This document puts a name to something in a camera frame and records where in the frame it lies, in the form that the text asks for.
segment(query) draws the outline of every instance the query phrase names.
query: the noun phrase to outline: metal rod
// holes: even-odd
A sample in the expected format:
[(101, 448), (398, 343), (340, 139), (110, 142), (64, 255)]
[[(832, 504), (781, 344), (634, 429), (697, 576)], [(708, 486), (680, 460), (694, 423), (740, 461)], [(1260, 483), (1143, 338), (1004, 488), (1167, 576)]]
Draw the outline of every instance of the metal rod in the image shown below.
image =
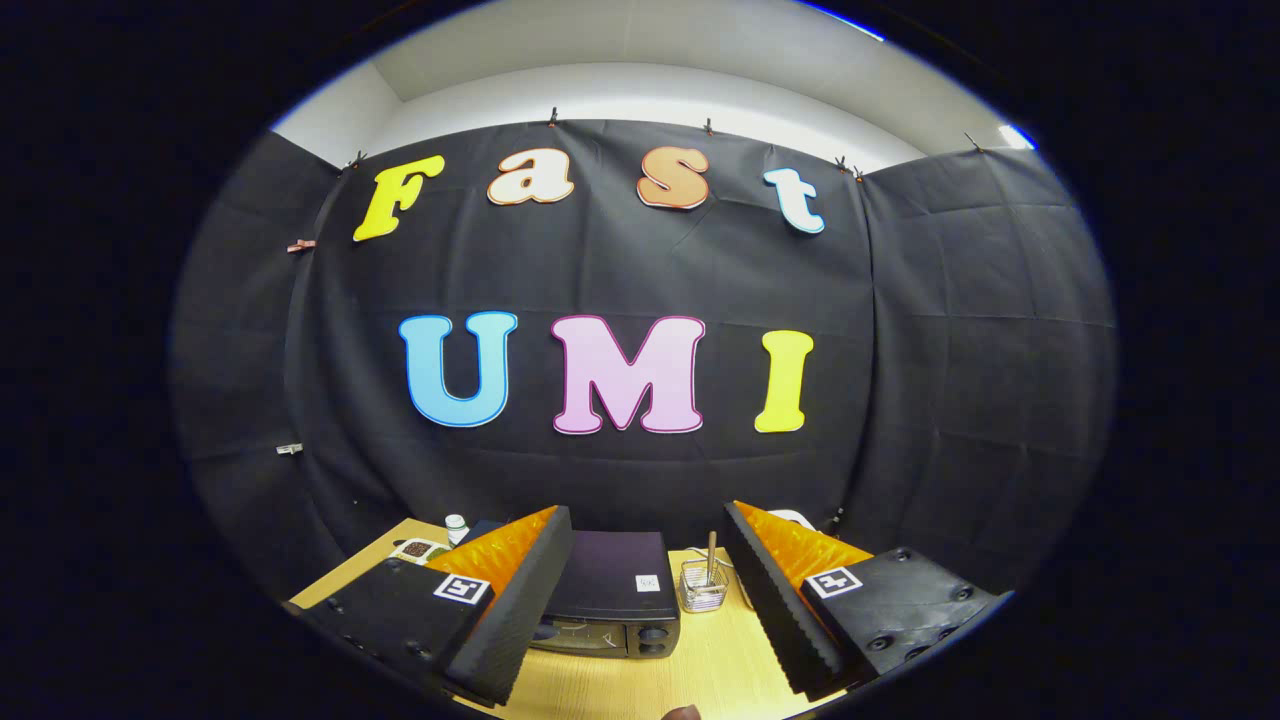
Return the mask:
[(707, 538), (707, 584), (716, 584), (716, 530)]

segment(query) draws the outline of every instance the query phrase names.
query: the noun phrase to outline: white wall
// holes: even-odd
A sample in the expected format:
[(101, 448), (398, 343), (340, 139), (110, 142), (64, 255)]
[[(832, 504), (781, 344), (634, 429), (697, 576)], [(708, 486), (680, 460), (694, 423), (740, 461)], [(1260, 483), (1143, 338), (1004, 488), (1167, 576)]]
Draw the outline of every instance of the white wall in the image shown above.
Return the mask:
[(924, 156), (861, 118), (773, 85), (640, 63), (554, 65), (456, 85), (402, 104), (364, 149), (376, 155), (452, 132), (545, 119), (553, 105), (561, 119), (701, 127), (709, 117), (714, 131), (824, 159), (845, 155), (864, 173)]
[(356, 151), (369, 152), (401, 105), (378, 68), (365, 63), (314, 92), (271, 129), (340, 168)]

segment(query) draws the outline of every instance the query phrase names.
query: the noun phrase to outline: yellow letter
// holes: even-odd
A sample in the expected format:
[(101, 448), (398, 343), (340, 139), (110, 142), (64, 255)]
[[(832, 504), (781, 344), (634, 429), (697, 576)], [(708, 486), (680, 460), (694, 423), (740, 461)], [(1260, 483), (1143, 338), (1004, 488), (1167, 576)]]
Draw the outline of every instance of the yellow letter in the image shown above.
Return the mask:
[[(521, 168), (532, 163), (529, 168)], [(556, 202), (573, 192), (568, 182), (568, 155), (552, 147), (538, 147), (516, 152), (498, 169), (503, 174), (489, 183), (489, 200), (497, 205), (520, 205), (525, 200)]]
[(425, 160), (387, 168), (378, 173), (374, 177), (374, 182), (378, 183), (378, 188), (374, 190), (374, 199), (369, 201), (369, 211), (365, 213), (365, 222), (356, 228), (356, 234), (352, 236), (352, 240), (361, 241), (390, 234), (396, 229), (396, 225), (399, 225), (399, 220), (396, 215), (392, 215), (396, 204), (399, 204), (402, 211), (412, 208), (413, 201), (417, 200), (417, 193), (422, 190), (421, 176), (434, 178), (442, 170), (444, 170), (444, 158), (433, 155)]
[(813, 338), (796, 331), (773, 331), (760, 338), (769, 351), (769, 389), (764, 413), (755, 416), (758, 433), (790, 433), (804, 425), (800, 411), (800, 386), (804, 383), (804, 356), (813, 350)]

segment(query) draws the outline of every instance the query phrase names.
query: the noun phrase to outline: orange foam pad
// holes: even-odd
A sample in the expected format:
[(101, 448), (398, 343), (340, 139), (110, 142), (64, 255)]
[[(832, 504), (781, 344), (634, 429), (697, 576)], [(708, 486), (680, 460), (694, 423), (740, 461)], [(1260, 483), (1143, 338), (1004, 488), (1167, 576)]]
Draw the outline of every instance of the orange foam pad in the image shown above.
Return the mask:
[(493, 600), (497, 602), (557, 507), (559, 506), (552, 505), (515, 523), (507, 523), (466, 544), (436, 555), (426, 561), (426, 566), (442, 573), (489, 580), (493, 587)]
[(809, 601), (800, 593), (800, 585), (805, 578), (872, 557), (872, 553), (864, 550), (810, 530), (791, 520), (783, 520), (759, 507), (751, 507), (737, 500), (733, 501), (733, 505), (746, 518), (746, 524), (755, 530), (760, 544), (769, 551), (773, 561), (778, 564), (778, 569), (791, 583), (791, 588), (796, 591), (806, 606)]

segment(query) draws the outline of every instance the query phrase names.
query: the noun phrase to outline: screw hole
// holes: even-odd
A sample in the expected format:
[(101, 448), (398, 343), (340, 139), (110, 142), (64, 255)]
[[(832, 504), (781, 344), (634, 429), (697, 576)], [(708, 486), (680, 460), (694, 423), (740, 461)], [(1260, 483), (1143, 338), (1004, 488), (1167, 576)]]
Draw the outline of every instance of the screw hole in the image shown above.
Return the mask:
[(408, 642), (406, 642), (404, 643), (404, 650), (408, 651), (408, 653), (412, 655), (412, 656), (415, 656), (415, 657), (420, 657), (422, 660), (430, 660), (431, 659), (431, 653), (426, 652), (426, 648), (422, 647), (422, 643), (420, 643), (417, 641), (408, 641)]

